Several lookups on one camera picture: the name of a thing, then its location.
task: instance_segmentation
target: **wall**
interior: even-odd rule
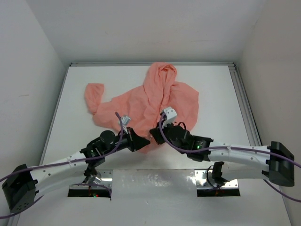
[[[0,1],[0,31],[1,178],[39,163],[65,68],[24,0]],[[8,213],[0,192],[0,215]]]
[[[281,141],[301,162],[301,1],[270,0],[262,11],[239,68],[264,144]],[[301,199],[301,173],[284,191]],[[287,201],[293,225],[300,204]]]
[[[233,61],[265,0],[27,0],[62,60]]]

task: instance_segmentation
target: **white table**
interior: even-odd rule
[[[236,74],[233,70],[230,72],[231,65],[175,66],[176,80],[199,91],[198,122],[192,134],[238,145],[250,145],[249,140],[252,143],[256,140],[251,137],[254,128],[249,125],[250,112],[238,104],[246,100],[238,89],[239,81],[234,79],[233,85],[231,76]],[[70,67],[49,132],[43,164],[78,151],[106,130],[95,126],[88,112],[84,100],[88,83],[104,83],[103,101],[109,101],[140,86],[148,68],[148,65]],[[240,197],[197,197],[191,180],[193,169],[210,165],[212,163],[192,161],[166,144],[147,154],[123,150],[106,157],[106,162],[98,167],[113,170],[112,201],[67,197],[68,187],[65,187],[47,194],[21,214],[17,225],[290,225],[282,197],[261,180],[239,180]]]

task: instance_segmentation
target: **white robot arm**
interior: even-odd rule
[[[165,115],[162,124],[158,122],[157,127],[150,130],[157,144],[169,142],[194,161],[214,162],[208,182],[223,186],[233,179],[260,178],[281,186],[294,186],[294,165],[260,153],[260,150],[277,153],[294,160],[294,156],[281,143],[272,142],[271,146],[260,147],[219,143],[208,137],[191,135],[185,125],[184,128],[180,124],[174,125],[177,114],[173,108],[164,109],[162,114]],[[22,173],[15,173],[2,185],[10,211],[19,213],[48,192],[87,182],[97,175],[95,167],[102,164],[104,157],[113,151],[128,148],[134,152],[150,144],[149,140],[138,136],[132,128],[124,126],[129,119],[123,117],[124,133],[116,136],[112,131],[106,130],[81,151],[51,163],[55,167],[39,166],[38,169],[29,170],[25,164],[18,166],[14,172],[22,170]],[[240,151],[244,148],[257,151]]]
[[[186,153],[187,157],[194,161],[214,162],[211,179],[218,186],[240,178],[266,179],[280,186],[294,186],[294,165],[260,152],[275,153],[294,160],[294,155],[280,142],[273,141],[270,146],[243,146],[217,142],[208,137],[191,135],[182,122],[174,125],[177,115],[171,107],[162,111],[162,114],[164,115],[161,128],[165,137],[160,132],[160,122],[156,128],[150,130],[157,144],[167,141],[173,148],[180,153]]]
[[[45,166],[37,166],[35,170],[27,168],[26,164],[18,166],[14,175],[2,185],[11,213],[27,209],[48,192],[87,182],[97,175],[95,167],[105,162],[104,157],[112,152],[125,148],[134,152],[150,144],[132,128],[123,127],[123,130],[126,131],[120,135],[106,130],[79,152]]]

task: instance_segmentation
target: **cloth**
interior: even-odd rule
[[[153,63],[142,86],[101,103],[104,85],[89,83],[85,99],[96,125],[120,130],[115,112],[131,118],[129,127],[142,137],[156,127],[160,113],[167,107],[177,112],[176,122],[183,121],[191,130],[198,119],[198,92],[183,82],[176,82],[177,70],[172,64]]]

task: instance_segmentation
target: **white bracket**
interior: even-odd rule
[[[163,121],[162,128],[166,127],[168,124],[174,123],[177,112],[172,107],[165,108],[162,112],[166,115],[166,120]]]

